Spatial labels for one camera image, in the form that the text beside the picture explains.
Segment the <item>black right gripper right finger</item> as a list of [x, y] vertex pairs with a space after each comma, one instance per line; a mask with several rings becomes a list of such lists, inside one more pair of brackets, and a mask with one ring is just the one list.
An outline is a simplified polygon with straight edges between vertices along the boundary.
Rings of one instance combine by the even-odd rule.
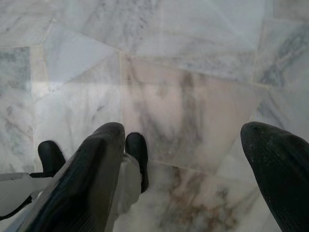
[[242, 148], [262, 196], [283, 232], [309, 230], [309, 144], [262, 122], [240, 131]]

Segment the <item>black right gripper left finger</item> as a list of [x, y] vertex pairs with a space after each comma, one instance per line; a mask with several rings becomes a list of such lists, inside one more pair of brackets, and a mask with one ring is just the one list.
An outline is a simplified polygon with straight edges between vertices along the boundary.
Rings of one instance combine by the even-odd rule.
[[89, 135], [34, 203], [24, 231], [104, 231], [124, 145], [121, 123], [106, 123]]

